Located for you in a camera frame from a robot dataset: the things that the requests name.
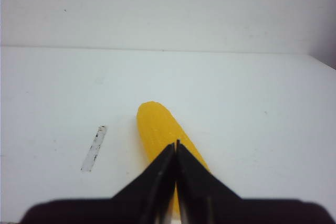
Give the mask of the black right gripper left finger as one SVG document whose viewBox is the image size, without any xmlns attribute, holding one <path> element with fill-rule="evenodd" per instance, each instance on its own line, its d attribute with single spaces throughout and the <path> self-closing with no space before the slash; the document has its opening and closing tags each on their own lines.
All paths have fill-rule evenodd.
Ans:
<svg viewBox="0 0 336 224">
<path fill-rule="evenodd" d="M 175 144 L 113 198 L 112 223 L 170 223 L 175 190 Z"/>
</svg>

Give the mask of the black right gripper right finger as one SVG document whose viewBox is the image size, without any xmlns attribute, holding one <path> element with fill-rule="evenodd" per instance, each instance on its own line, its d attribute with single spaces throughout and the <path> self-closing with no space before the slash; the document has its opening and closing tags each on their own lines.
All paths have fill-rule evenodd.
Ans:
<svg viewBox="0 0 336 224">
<path fill-rule="evenodd" d="M 177 193 L 182 223 L 220 223 L 240 197 L 213 176 L 180 140 L 176 142 Z"/>
</svg>

